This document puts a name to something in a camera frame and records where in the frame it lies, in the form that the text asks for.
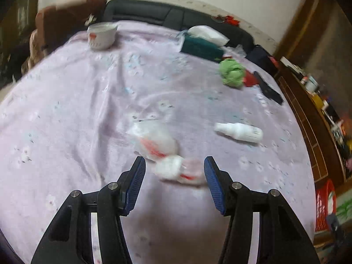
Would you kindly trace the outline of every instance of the black headboard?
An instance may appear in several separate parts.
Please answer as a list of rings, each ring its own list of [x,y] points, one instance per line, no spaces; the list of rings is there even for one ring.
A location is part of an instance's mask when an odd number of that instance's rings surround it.
[[[254,48],[253,37],[245,30],[215,22],[210,15],[170,4],[142,0],[111,0],[106,4],[101,21],[133,20],[182,31],[193,26],[207,25],[221,32],[230,41],[226,46],[241,44],[246,53]]]

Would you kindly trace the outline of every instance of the black bag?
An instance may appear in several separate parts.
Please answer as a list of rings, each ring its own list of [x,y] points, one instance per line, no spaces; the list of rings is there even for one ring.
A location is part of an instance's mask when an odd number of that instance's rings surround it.
[[[247,54],[246,59],[264,69],[272,77],[277,73],[278,68],[272,62],[273,58],[261,45],[256,45],[254,49]]]

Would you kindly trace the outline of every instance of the blue gripper pad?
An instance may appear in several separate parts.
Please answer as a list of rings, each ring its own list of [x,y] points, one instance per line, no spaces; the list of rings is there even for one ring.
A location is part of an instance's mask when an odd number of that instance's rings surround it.
[[[127,216],[130,211],[134,209],[144,175],[145,159],[143,157],[137,157],[120,190],[120,194],[123,195],[124,199],[121,215]]]
[[[208,186],[213,197],[215,207],[220,211],[221,215],[225,214],[225,192],[221,186],[219,177],[221,178],[221,172],[216,165],[213,157],[206,157],[204,160],[204,173],[207,178]]]

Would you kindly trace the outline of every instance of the crumpled green cloth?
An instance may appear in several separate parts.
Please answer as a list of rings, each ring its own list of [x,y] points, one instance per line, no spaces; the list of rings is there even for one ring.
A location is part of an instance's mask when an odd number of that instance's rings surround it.
[[[220,62],[222,83],[230,87],[241,87],[246,69],[234,59],[227,58]]]

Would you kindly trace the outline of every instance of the leather headboard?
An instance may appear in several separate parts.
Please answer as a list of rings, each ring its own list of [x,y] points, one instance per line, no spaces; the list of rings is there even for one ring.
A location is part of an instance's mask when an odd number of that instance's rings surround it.
[[[246,53],[254,48],[253,37],[245,30],[226,23],[215,22],[210,15],[174,5],[142,0],[111,0],[107,3],[102,21],[133,20],[182,31],[197,25],[207,25],[221,32],[230,41],[227,46],[241,44]]]
[[[84,28],[89,15],[101,15],[107,0],[69,0],[41,9],[36,16],[38,43],[49,52],[66,41],[66,37]]]

